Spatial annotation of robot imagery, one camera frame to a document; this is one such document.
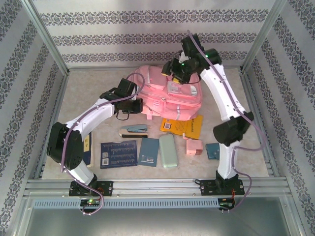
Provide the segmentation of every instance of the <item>yellow book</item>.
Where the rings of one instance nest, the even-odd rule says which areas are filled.
[[[187,121],[164,118],[160,130],[181,136],[183,133],[185,133],[185,136],[188,138],[199,139],[202,118],[203,116],[201,115],[198,115],[196,118]]]

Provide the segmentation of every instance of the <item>beige floor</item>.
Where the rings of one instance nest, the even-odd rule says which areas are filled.
[[[103,92],[116,87],[122,77],[126,77],[130,70],[115,71],[84,71],[71,72],[67,88],[65,91],[63,104],[61,107],[59,122],[65,123],[80,115],[87,110],[98,99]],[[243,87],[238,75],[237,69],[225,70],[231,86],[241,104],[248,111],[248,104],[243,91]],[[221,123],[219,110],[209,92],[209,89],[202,82],[203,104],[199,113],[204,116],[200,140],[203,144],[215,143],[216,140],[212,133],[214,126]],[[157,159],[157,167],[135,166],[121,167],[113,169],[100,169],[100,143],[117,142],[122,140],[118,134],[118,129],[123,125],[147,123],[150,138],[158,138],[165,134],[159,130],[161,124],[160,117],[153,117],[153,120],[146,120],[145,115],[131,115],[127,121],[119,121],[116,117],[111,117],[101,123],[93,131],[94,139],[94,166],[91,170],[98,178],[118,179],[118,178],[203,178],[215,177],[216,169],[219,162],[208,160],[207,153],[204,150],[201,156],[187,156],[186,141],[180,136],[176,136],[177,154],[179,165],[175,169],[164,169],[161,163],[160,155]],[[141,146],[141,139],[137,140],[138,154]],[[258,147],[256,131],[250,127],[244,135],[242,142],[244,147]],[[236,162],[239,171],[247,173],[252,177],[267,177],[268,172],[261,152],[239,151]],[[43,177],[44,179],[63,179],[70,178],[67,174],[60,173],[60,165],[55,163],[51,158],[47,158]]]

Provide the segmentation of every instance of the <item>stapler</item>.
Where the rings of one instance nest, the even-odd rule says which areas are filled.
[[[119,135],[123,138],[147,138],[147,131],[146,124],[126,125],[119,129]]]

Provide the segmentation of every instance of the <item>purple cable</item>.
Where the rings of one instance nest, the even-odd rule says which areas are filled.
[[[240,149],[240,150],[245,150],[245,151],[260,151],[260,150],[262,150],[262,149],[265,147],[265,145],[266,145],[266,136],[262,133],[262,131],[259,129],[259,127],[258,127],[253,121],[251,121],[250,119],[248,119],[248,118],[238,109],[238,107],[237,107],[237,105],[236,105],[236,102],[234,101],[233,96],[232,96],[232,94],[231,94],[231,91],[229,90],[228,86],[227,86],[226,83],[225,83],[225,79],[221,76],[221,74],[217,71],[217,69],[216,69],[216,68],[214,67],[214,65],[212,64],[212,62],[206,57],[206,55],[203,53],[203,51],[199,48],[199,46],[198,46],[198,44],[196,43],[195,39],[193,38],[191,32],[190,32],[189,30],[187,30],[187,32],[188,32],[188,35],[189,35],[190,39],[192,40],[193,44],[195,45],[195,47],[196,47],[197,50],[199,51],[199,53],[204,57],[204,59],[208,62],[208,64],[210,65],[210,67],[214,70],[214,72],[215,72],[215,73],[217,74],[217,76],[219,77],[219,79],[220,79],[220,81],[222,82],[222,84],[223,84],[223,86],[224,86],[224,88],[225,88],[225,90],[226,90],[226,92],[227,92],[227,94],[228,94],[228,96],[229,96],[229,98],[230,98],[230,100],[231,100],[231,102],[232,102],[232,104],[233,104],[235,110],[237,111],[237,113],[240,114],[240,116],[242,116],[249,124],[251,124],[251,125],[257,130],[257,132],[260,134],[260,136],[262,137],[262,139],[261,139],[262,142],[261,142],[261,145],[260,145],[259,148],[251,149],[251,148],[236,146],[236,147],[234,147],[234,149],[233,149],[233,152],[232,152],[232,160],[231,160],[231,162],[232,162],[232,168],[234,169],[234,171],[235,171],[236,173],[238,173],[239,175],[244,175],[244,176],[248,177],[249,180],[250,180],[250,184],[249,184],[249,187],[248,187],[246,193],[244,194],[242,200],[232,209],[232,210],[234,210],[235,208],[237,208],[237,207],[244,201],[245,197],[249,194],[250,189],[251,189],[251,187],[252,187],[252,178],[251,178],[248,174],[239,172],[239,171],[235,168],[235,164],[234,164],[235,150],[236,150],[236,149]]]
[[[64,172],[65,152],[66,152],[66,148],[67,148],[69,136],[70,136],[70,133],[72,132],[72,130],[74,129],[74,127],[76,127],[76,126],[79,124],[79,122],[80,122],[84,117],[86,117],[89,113],[91,113],[92,111],[94,111],[94,110],[96,110],[96,109],[98,109],[98,108],[100,108],[100,107],[103,107],[103,106],[105,106],[105,105],[107,105],[107,104],[109,104],[109,103],[120,102],[120,101],[124,101],[124,100],[131,99],[131,98],[133,98],[134,96],[136,96],[137,94],[139,94],[139,93],[141,92],[141,90],[143,89],[144,84],[145,84],[145,78],[144,78],[144,76],[143,76],[142,74],[138,73],[138,72],[134,72],[134,73],[129,74],[129,75],[126,77],[126,79],[128,79],[131,75],[140,75],[140,76],[142,77],[142,80],[143,80],[142,86],[140,87],[140,89],[138,89],[138,90],[136,91],[135,94],[130,95],[130,96],[128,96],[128,97],[119,98],[119,99],[116,99],[116,100],[113,100],[113,101],[107,101],[107,102],[104,102],[104,103],[102,103],[102,104],[100,104],[100,105],[98,105],[98,106],[96,106],[96,107],[93,107],[92,109],[90,109],[90,110],[88,110],[87,112],[85,112],[82,116],[80,116],[80,118],[78,118],[78,120],[69,128],[68,133],[67,133],[67,135],[65,136],[64,144],[63,144],[63,153],[62,153],[62,159],[61,159],[61,172],[62,172],[62,173]],[[68,172],[68,174],[70,174],[70,175],[72,176],[72,178],[74,179],[74,181],[76,181],[79,185],[81,185],[81,186],[83,186],[83,187],[85,187],[85,188],[87,188],[87,189],[90,189],[91,191],[94,191],[94,192],[96,192],[97,194],[100,195],[102,204],[99,204],[99,207],[98,207],[95,211],[93,211],[93,212],[91,212],[91,213],[85,213],[85,212],[84,212],[84,209],[83,209],[83,211],[82,211],[83,214],[92,215],[92,214],[98,212],[98,211],[103,207],[103,203],[104,203],[104,197],[103,197],[103,195],[102,195],[99,191],[97,191],[97,190],[95,190],[95,189],[93,189],[93,188],[90,188],[90,187],[87,186],[86,184],[81,183],[80,181],[78,181],[68,170],[67,170],[67,172]]]

